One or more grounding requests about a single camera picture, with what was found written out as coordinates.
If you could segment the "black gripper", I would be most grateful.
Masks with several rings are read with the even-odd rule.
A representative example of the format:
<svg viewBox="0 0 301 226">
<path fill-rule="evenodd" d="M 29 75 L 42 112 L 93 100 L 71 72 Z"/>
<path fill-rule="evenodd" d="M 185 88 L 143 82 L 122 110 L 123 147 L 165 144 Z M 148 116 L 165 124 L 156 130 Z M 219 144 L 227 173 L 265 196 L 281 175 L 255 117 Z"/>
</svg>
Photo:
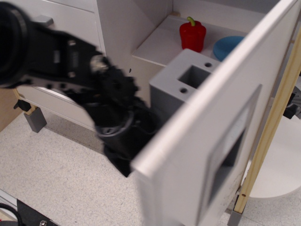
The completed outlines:
<svg viewBox="0 0 301 226">
<path fill-rule="evenodd" d="M 131 161 L 158 131 L 158 118 L 150 110 L 105 113 L 97 120 L 97 135 L 104 153 L 125 177 L 132 173 Z"/>
</svg>

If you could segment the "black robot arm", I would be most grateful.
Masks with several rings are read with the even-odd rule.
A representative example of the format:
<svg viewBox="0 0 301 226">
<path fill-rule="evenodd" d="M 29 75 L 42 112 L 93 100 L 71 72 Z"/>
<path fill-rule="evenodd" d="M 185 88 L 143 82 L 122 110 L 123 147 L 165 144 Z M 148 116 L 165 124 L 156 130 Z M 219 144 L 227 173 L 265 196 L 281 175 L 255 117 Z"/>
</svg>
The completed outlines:
<svg viewBox="0 0 301 226">
<path fill-rule="evenodd" d="M 159 129 L 158 118 L 125 76 L 96 47 L 32 21 L 19 7 L 0 4 L 0 86 L 57 89 L 94 121 L 104 153 L 125 177 L 131 161 Z"/>
</svg>

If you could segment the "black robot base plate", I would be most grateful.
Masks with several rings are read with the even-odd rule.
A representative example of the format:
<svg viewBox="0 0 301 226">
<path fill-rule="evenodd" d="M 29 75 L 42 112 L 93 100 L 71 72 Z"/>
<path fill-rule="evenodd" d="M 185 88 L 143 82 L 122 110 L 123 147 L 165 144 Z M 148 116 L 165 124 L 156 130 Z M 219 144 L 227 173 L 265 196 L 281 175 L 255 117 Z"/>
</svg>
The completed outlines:
<svg viewBox="0 0 301 226">
<path fill-rule="evenodd" d="M 58 226 L 56 222 L 17 200 L 17 212 L 26 226 Z"/>
</svg>

